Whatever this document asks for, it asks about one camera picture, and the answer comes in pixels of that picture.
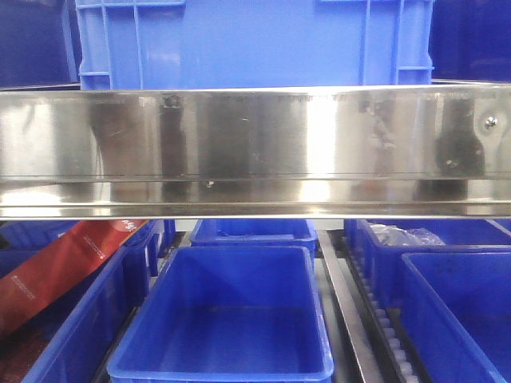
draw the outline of stainless steel shelf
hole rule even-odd
[[[0,218],[511,215],[511,85],[0,93]]]

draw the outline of plastic bag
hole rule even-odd
[[[396,226],[370,223],[371,230],[379,242],[386,246],[442,246],[445,243],[431,231],[418,229],[401,229]]]

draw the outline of metal rail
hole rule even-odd
[[[511,215],[511,85],[1,92],[0,218]]]

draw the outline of reflective metal surface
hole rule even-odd
[[[511,215],[510,107],[511,85],[4,92],[0,217]]]

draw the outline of empty blue bin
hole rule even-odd
[[[400,307],[403,298],[401,255],[418,252],[495,252],[511,250],[511,235],[485,219],[372,219],[401,229],[425,228],[445,246],[387,246],[379,242],[366,220],[362,229],[364,276],[382,307]]]
[[[303,246],[314,263],[318,236],[309,219],[202,219],[192,246]]]
[[[77,0],[83,89],[425,84],[433,0]]]
[[[403,258],[401,321],[432,380],[511,381],[511,253]]]
[[[0,278],[36,253],[0,251]],[[136,256],[122,247],[103,267],[25,324],[42,330],[48,344],[23,382],[91,381],[133,309],[129,292],[135,286],[124,265]]]
[[[307,250],[174,251],[108,371],[114,382],[329,381],[333,361]]]

